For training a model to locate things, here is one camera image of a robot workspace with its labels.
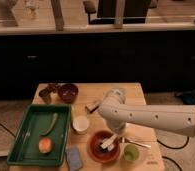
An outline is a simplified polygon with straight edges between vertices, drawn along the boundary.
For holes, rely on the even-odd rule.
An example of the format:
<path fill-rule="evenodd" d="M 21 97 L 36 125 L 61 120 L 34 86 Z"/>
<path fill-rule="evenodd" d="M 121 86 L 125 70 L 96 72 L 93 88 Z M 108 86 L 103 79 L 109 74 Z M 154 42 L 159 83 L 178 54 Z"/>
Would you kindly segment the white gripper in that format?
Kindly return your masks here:
<path fill-rule="evenodd" d="M 112 132 L 114 132 L 118 135 L 122 135 L 125 132 L 126 124 L 121 123 L 121 124 L 115 125 L 112 123 L 108 123 L 108 127 Z M 113 143 L 113 142 L 117 138 L 116 134 L 112 135 L 110 138 L 108 138 L 106 141 L 104 141 L 101 146 L 103 148 L 107 148 L 108 151 L 112 151 L 115 148 L 115 143 Z"/>

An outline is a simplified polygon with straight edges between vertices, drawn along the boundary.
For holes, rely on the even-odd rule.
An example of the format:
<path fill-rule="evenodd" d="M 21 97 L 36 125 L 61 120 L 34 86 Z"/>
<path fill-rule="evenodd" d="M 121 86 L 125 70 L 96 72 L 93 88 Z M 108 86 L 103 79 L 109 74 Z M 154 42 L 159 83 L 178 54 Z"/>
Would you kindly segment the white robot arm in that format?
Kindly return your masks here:
<path fill-rule="evenodd" d="M 98 113 L 108 128 L 122 135 L 126 124 L 195 137 L 195 105 L 128 105 L 125 91 L 113 88 L 99 105 Z"/>

